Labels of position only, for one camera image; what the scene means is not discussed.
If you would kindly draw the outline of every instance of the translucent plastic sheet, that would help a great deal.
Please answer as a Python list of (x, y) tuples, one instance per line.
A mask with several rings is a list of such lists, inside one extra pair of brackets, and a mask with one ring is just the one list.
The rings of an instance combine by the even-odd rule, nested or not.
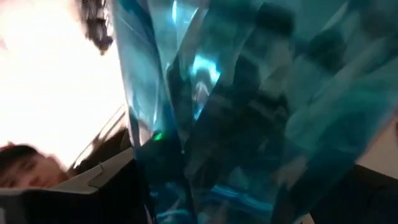
[(387, 0), (115, 0), (156, 222), (306, 214), (394, 113), (396, 12)]

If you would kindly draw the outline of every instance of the bright light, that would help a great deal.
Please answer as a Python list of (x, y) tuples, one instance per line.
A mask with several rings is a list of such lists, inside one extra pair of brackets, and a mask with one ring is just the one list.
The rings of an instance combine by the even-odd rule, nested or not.
[(195, 56), (195, 59), (193, 61), (193, 65), (192, 65), (193, 75), (196, 75), (196, 73), (199, 69), (204, 69), (204, 70), (208, 71), (208, 73), (210, 74), (211, 82), (213, 84), (215, 84), (218, 81), (218, 78), (220, 77), (220, 73), (219, 73), (219, 71), (217, 71), (216, 63), (214, 63), (211, 60), (208, 60), (200, 55), (197, 55), (197, 56)]
[(101, 57), (69, 0), (0, 2), (0, 141), (69, 166), (124, 102), (116, 46)]
[(176, 24), (177, 23), (177, 0), (174, 0), (172, 10), (173, 10), (173, 13), (172, 13), (173, 21), (174, 21), (174, 24)]

